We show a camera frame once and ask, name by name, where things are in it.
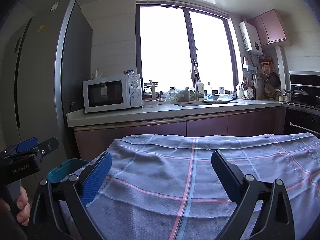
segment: window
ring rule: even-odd
[[[190,62],[205,90],[234,90],[234,51],[227,20],[189,8],[137,5],[137,73],[160,91],[192,86]]]

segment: metal screw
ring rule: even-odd
[[[70,181],[76,181],[77,179],[78,179],[78,175],[75,175],[75,174],[69,177]]]
[[[253,177],[251,174],[247,174],[247,175],[245,176],[245,178],[246,178],[246,180],[248,180],[248,181],[253,181],[253,180],[254,180],[254,177]]]
[[[40,185],[41,186],[44,186],[45,184],[47,184],[47,180],[46,179],[42,179],[41,181],[40,181]]]
[[[283,184],[281,179],[276,179],[276,184],[278,184],[279,186],[281,186]]]

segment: hand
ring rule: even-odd
[[[28,195],[26,190],[23,187],[20,187],[20,195],[17,198],[17,207],[21,210],[17,214],[17,221],[22,223],[22,225],[27,226],[29,223],[30,216],[30,204],[28,203]],[[10,206],[4,202],[4,200],[0,199],[0,212],[7,213],[10,212]]]

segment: microwave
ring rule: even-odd
[[[83,82],[86,113],[142,106],[140,75],[118,75]]]

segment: yellow sticker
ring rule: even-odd
[[[42,24],[42,25],[39,27],[39,31],[38,31],[38,32],[42,31],[43,29],[44,29],[44,24]]]

